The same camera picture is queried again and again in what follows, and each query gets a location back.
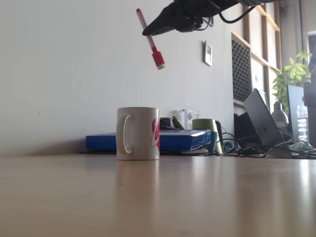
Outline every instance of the green mug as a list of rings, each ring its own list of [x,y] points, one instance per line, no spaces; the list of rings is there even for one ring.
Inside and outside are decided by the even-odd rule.
[[[216,152],[219,154],[223,153],[221,143],[218,142],[219,135],[218,135],[218,130],[216,126],[216,120],[215,119],[210,119],[210,118],[199,118],[199,119],[194,119],[192,122],[192,129],[205,129],[205,130],[211,130],[212,132],[217,132],[217,140],[216,141],[211,141],[210,147],[214,146],[214,142],[216,143]]]

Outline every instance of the water bottle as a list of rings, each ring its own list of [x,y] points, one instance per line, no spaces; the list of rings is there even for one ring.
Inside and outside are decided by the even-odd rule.
[[[297,118],[298,118],[298,138],[300,141],[309,141],[308,132],[308,110],[304,105],[304,97],[302,102],[297,107]]]

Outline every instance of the red logo on mug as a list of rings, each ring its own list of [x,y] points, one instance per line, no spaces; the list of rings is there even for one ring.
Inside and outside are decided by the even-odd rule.
[[[153,131],[153,136],[152,136],[152,140],[151,140],[151,146],[158,147],[158,150],[160,150],[160,136],[159,136],[159,132],[160,132],[160,124],[159,124],[159,120],[154,119],[153,123],[152,123],[152,131]]]

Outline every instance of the table surface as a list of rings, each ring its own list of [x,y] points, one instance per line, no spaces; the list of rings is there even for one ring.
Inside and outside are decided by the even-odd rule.
[[[315,237],[316,160],[0,158],[1,237]]]

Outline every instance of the blue folder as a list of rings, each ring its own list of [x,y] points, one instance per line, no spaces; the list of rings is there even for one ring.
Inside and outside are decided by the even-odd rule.
[[[160,131],[160,151],[193,151],[211,143],[210,130]],[[86,136],[87,151],[115,151],[115,133]]]

